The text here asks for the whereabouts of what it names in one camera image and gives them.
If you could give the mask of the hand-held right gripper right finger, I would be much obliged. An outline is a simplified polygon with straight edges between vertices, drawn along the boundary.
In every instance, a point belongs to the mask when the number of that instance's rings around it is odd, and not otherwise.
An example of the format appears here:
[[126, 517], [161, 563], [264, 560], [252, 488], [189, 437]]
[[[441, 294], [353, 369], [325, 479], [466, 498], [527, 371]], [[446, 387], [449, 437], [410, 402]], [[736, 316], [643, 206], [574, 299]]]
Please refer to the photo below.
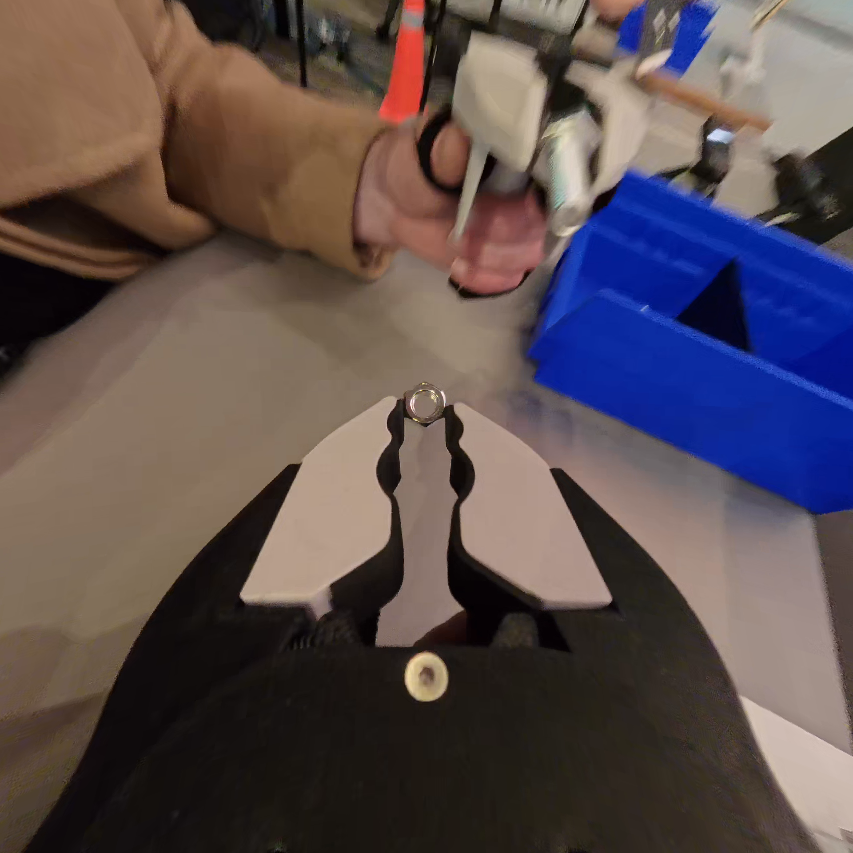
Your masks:
[[533, 645], [562, 646], [557, 617], [597, 612], [613, 594], [586, 543], [557, 472], [522, 439], [470, 406], [445, 413], [455, 495], [447, 579], [477, 642], [506, 618], [528, 623]]

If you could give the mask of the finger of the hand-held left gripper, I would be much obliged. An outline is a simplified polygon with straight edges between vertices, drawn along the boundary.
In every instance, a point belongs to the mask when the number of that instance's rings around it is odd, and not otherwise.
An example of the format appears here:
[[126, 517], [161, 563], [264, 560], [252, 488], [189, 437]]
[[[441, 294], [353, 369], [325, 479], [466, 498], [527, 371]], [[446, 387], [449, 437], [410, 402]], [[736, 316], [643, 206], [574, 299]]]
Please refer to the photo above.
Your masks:
[[592, 183], [594, 197], [613, 189], [638, 155], [651, 120], [652, 100], [635, 81], [630, 65], [594, 68], [586, 82], [602, 114], [602, 141]]
[[473, 153], [509, 170], [528, 170], [537, 151], [543, 112], [543, 72], [534, 48], [474, 32], [458, 64], [454, 122]]

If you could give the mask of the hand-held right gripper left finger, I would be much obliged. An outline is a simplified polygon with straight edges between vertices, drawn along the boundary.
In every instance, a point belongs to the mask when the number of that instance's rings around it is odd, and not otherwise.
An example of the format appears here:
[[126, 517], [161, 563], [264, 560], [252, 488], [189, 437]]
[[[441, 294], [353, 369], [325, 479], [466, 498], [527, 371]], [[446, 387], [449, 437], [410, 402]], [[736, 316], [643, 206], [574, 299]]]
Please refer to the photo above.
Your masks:
[[403, 585], [403, 401], [386, 397], [319, 442], [298, 465], [240, 591], [247, 606], [347, 615], [376, 643], [379, 614]]

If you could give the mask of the steel hex bolt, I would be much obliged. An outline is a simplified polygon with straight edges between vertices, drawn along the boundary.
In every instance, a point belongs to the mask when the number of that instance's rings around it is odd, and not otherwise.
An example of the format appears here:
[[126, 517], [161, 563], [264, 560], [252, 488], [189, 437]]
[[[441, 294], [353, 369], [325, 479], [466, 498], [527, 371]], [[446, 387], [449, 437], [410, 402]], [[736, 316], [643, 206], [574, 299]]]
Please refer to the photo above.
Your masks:
[[590, 158], [599, 132], [586, 111], [549, 124], [542, 137], [550, 232], [558, 238], [575, 233], [593, 205]]

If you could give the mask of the steel hex nut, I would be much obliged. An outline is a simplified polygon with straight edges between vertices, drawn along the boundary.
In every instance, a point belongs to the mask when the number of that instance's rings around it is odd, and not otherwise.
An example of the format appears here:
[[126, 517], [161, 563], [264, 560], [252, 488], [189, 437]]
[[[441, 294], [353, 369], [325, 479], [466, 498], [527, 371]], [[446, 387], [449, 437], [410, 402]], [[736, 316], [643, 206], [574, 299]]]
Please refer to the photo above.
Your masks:
[[403, 403], [411, 421], [429, 426], [443, 418], [447, 400], [443, 390], [424, 381], [404, 393]]

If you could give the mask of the blue plastic bin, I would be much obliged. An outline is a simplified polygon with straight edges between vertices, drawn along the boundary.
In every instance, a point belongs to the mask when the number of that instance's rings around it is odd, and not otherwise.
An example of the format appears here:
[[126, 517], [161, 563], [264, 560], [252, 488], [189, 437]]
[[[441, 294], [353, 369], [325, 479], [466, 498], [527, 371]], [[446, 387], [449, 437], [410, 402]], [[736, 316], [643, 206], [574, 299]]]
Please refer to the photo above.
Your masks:
[[714, 2], [641, 2], [618, 27], [617, 53], [634, 57], [639, 76], [665, 72], [679, 79], [708, 41], [717, 12]]
[[814, 514], [852, 506], [851, 265], [627, 173], [543, 298], [536, 380]]

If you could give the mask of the person's left hand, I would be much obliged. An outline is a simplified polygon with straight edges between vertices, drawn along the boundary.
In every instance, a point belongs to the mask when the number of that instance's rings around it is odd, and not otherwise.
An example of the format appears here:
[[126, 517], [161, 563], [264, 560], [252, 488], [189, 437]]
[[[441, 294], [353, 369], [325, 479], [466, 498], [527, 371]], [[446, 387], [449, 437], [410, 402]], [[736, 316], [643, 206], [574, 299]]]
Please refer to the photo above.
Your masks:
[[478, 192], [465, 232], [451, 237], [458, 200], [421, 170], [418, 144], [433, 119], [424, 114], [383, 133], [364, 161], [353, 212], [357, 244], [405, 250], [447, 273], [464, 293], [517, 288], [545, 255], [547, 224], [538, 198]]

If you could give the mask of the orange traffic cone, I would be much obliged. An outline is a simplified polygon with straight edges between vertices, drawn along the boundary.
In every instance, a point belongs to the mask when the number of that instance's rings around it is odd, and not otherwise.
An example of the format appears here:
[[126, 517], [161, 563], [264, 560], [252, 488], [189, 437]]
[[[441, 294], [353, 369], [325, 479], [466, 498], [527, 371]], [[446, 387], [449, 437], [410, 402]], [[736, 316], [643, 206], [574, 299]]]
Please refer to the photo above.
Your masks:
[[391, 76], [379, 116], [400, 124], [421, 112], [425, 61], [425, 1], [403, 1]]

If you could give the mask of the white stand base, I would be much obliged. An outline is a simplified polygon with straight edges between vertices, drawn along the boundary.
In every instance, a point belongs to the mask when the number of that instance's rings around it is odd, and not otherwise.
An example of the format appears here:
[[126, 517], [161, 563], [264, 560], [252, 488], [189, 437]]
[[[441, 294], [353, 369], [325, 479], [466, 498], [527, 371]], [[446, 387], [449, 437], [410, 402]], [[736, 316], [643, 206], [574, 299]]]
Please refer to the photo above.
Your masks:
[[741, 704], [783, 794], [821, 851], [852, 850], [852, 757], [750, 699]]

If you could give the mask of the person's tan sweater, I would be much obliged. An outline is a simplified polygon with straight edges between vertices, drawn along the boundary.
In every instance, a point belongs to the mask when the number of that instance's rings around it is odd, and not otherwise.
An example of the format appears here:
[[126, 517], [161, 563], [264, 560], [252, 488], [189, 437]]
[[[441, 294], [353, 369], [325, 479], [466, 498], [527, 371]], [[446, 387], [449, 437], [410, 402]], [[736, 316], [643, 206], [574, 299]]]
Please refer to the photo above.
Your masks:
[[2, 2], [2, 253], [120, 280], [209, 239], [168, 141], [222, 45], [179, 2]]

